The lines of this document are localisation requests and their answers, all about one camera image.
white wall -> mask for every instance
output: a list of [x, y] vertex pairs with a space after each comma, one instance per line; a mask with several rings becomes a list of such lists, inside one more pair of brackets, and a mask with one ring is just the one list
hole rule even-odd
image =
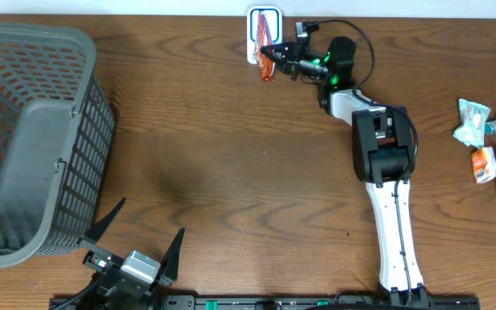
[[285, 16], [496, 18], [496, 0], [0, 0], [0, 13], [245, 16], [258, 4]]

brown tabletop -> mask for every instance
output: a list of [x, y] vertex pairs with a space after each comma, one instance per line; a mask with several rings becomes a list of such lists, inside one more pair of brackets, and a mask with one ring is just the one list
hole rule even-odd
[[[285, 19], [285, 39], [294, 22]], [[374, 291], [375, 216], [351, 162], [350, 127], [319, 108], [314, 86], [263, 83], [245, 51], [245, 18], [0, 15], [82, 29], [96, 75], [119, 111], [97, 219], [127, 204], [100, 245], [160, 259], [185, 227], [175, 288], [200, 295], [334, 295]], [[475, 184], [472, 149], [452, 137], [457, 99], [496, 113], [496, 21], [352, 19], [375, 46], [363, 93], [405, 105], [419, 133], [411, 216], [425, 286], [476, 294], [496, 309], [496, 180]], [[313, 36], [357, 40], [342, 25]], [[496, 138], [488, 145], [496, 146]], [[85, 251], [0, 270], [0, 308], [47, 309], [90, 280]]]

basket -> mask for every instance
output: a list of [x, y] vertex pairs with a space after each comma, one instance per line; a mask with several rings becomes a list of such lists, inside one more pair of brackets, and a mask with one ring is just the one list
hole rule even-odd
[[0, 267], [90, 227], [115, 128], [95, 60], [76, 29], [0, 23]]

